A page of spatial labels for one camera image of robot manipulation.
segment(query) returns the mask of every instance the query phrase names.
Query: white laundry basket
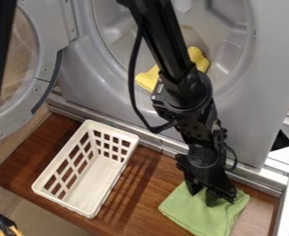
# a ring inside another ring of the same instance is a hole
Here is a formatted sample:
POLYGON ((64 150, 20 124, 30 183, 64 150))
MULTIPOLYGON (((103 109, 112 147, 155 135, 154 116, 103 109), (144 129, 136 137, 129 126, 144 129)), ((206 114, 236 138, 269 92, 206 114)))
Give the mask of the white laundry basket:
POLYGON ((125 169, 138 136, 85 121, 32 185, 37 195, 94 218, 125 169))

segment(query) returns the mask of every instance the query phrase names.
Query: green towel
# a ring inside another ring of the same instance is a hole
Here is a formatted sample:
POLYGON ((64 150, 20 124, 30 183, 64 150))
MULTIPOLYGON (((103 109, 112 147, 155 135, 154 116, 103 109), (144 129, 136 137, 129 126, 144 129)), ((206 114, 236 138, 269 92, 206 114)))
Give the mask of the green towel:
POLYGON ((249 195, 237 191, 233 204, 219 199, 218 205, 205 203, 206 188, 192 196, 185 183, 181 183, 160 204, 159 210, 182 228, 198 236, 227 236, 235 220, 249 201, 249 195))

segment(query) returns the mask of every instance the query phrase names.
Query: wooden surface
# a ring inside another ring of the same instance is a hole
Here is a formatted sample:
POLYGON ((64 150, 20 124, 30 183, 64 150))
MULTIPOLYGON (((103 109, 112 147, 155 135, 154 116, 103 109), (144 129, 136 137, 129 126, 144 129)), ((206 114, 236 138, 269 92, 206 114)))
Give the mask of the wooden surface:
POLYGON ((11 136, 0 140, 0 165, 49 115, 47 105, 43 104, 23 127, 11 136))
MULTIPOLYGON (((189 235, 157 209, 183 181, 175 160, 138 147, 126 170, 95 219, 87 219, 31 191, 31 185, 54 155, 78 129, 79 123, 51 115, 0 167, 0 185, 16 195, 98 235, 189 235)), ((244 185, 250 203, 232 235, 271 234, 278 199, 244 185)))

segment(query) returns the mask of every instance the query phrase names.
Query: washing machine door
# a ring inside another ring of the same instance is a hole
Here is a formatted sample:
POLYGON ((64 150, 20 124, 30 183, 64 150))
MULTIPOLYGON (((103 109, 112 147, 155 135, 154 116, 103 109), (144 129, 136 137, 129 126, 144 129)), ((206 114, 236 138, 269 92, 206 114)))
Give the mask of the washing machine door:
POLYGON ((61 50, 77 35, 74 26, 66 28, 70 8, 68 1, 18 1, 0 94, 0 139, 31 119, 55 83, 61 50))
MULTIPOLYGON (((260 167, 289 108, 289 0, 174 0, 187 46, 211 60, 208 75, 228 144, 239 160, 260 167)), ((79 37, 64 53, 60 85, 66 100, 143 126, 130 106, 127 65, 137 27, 115 0, 73 1, 79 37)), ((154 65, 142 43, 137 72, 154 65)), ((141 111, 162 121, 150 93, 136 87, 141 111)), ((165 136, 181 140, 174 130, 165 136)))

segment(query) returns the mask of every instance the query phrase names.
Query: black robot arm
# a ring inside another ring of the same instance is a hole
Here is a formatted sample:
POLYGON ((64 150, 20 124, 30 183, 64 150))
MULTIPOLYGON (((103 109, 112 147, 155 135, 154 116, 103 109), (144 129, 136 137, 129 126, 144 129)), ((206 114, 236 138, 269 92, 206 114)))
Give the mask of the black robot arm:
POLYGON ((138 24, 138 35, 129 64, 129 92, 132 106, 153 133, 174 126, 188 144, 187 155, 176 155, 177 167, 183 171, 187 188, 195 195, 207 187, 207 205, 220 197, 233 203, 236 189, 225 173, 226 155, 237 159, 224 139, 212 98, 209 78, 198 71, 189 59, 187 47, 170 0, 117 0, 129 8, 138 24), (151 127, 137 108, 134 95, 135 65, 141 39, 144 38, 157 65, 160 79, 151 94, 156 112, 168 123, 151 127))

